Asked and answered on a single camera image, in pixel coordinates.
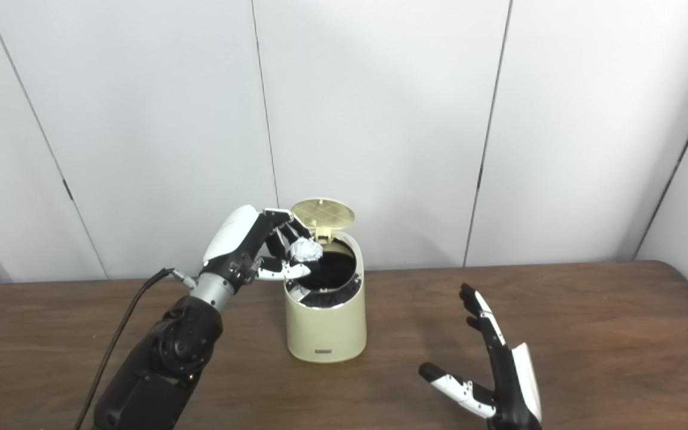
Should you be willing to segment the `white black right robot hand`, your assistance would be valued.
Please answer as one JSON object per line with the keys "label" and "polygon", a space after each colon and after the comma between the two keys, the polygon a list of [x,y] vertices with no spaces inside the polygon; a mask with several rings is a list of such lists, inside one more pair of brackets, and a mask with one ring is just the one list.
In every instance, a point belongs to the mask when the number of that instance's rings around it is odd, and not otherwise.
{"label": "white black right robot hand", "polygon": [[469,312],[467,325],[485,342],[494,381],[489,389],[424,362],[418,374],[461,408],[485,419],[488,429],[541,429],[542,405],[527,343],[511,348],[481,293],[464,283],[459,297]]}

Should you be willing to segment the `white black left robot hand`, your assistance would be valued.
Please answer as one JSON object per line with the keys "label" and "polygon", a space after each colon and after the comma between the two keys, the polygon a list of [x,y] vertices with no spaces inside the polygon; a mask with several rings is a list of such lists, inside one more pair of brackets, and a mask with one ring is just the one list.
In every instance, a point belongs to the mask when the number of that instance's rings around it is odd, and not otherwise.
{"label": "white black left robot hand", "polygon": [[299,280],[321,271],[323,249],[290,210],[238,207],[203,256],[194,291],[240,291],[255,280]]}

